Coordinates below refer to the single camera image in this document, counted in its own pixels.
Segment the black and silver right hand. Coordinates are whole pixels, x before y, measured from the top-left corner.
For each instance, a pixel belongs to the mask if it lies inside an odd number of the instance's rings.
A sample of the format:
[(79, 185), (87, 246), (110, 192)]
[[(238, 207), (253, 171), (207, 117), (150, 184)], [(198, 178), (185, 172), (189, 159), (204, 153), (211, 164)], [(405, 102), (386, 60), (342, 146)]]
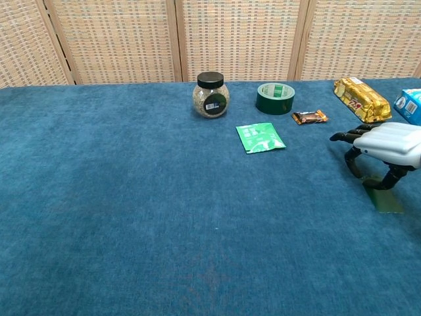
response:
[(373, 190), (390, 190), (409, 171), (420, 168), (420, 127), (400, 122), (361, 124), (347, 132), (337, 132), (330, 141), (347, 142), (351, 148), (344, 159), (351, 173), (362, 178), (355, 162), (359, 155), (382, 161), (389, 171), (382, 180), (367, 178), (363, 185)]

